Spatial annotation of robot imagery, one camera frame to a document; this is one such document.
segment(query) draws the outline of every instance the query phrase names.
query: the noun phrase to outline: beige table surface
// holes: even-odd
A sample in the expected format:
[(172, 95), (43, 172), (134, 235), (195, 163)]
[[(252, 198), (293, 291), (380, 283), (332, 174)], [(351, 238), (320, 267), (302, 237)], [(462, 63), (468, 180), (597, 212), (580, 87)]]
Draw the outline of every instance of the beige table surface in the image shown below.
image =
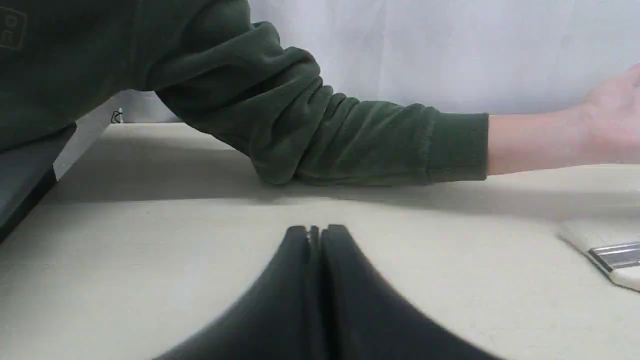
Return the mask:
[(273, 188), (183, 124), (111, 126), (0, 245), (0, 359), (139, 360), (214, 320), (290, 225), (345, 224), (448, 329), (508, 359), (639, 359), (640, 294), (557, 221), (640, 208), (639, 167), (426, 188)]

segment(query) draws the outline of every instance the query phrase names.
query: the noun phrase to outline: sweatshirt sleeve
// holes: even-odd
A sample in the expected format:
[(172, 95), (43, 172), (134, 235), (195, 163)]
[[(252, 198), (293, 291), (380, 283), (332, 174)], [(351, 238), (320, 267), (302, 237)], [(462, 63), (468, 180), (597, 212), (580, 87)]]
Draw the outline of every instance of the sweatshirt sleeve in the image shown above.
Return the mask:
[(141, 0), (134, 30), (136, 88), (247, 155), (269, 183), (486, 177), (487, 114), (335, 94), (311, 54), (283, 49), (270, 23), (251, 23), (246, 0)]

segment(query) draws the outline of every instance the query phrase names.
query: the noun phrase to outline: sleeve cuff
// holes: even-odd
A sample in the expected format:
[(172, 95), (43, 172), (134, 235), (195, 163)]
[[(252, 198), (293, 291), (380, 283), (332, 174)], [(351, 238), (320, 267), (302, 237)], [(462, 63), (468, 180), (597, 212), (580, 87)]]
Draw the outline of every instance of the sleeve cuff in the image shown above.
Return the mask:
[(488, 138), (488, 114), (438, 114), (428, 149), (429, 180), (485, 180)]

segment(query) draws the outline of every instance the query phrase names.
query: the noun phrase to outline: paintbrush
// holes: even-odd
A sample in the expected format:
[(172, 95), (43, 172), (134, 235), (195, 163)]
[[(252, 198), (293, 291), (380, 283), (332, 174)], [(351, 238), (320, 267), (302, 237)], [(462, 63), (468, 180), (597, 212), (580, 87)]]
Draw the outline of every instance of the paintbrush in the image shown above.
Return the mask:
[(559, 235), (614, 284), (640, 291), (640, 216), (569, 220)]

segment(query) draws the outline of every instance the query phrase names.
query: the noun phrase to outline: white backdrop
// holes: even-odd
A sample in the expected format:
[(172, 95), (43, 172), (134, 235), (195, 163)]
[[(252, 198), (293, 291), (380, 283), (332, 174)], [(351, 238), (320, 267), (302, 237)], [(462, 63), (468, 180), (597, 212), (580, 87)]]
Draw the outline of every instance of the white backdrop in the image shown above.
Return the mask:
[[(640, 0), (250, 0), (284, 46), (361, 99), (443, 111), (530, 113), (578, 101), (640, 61)], [(125, 121), (175, 117), (123, 94)]]

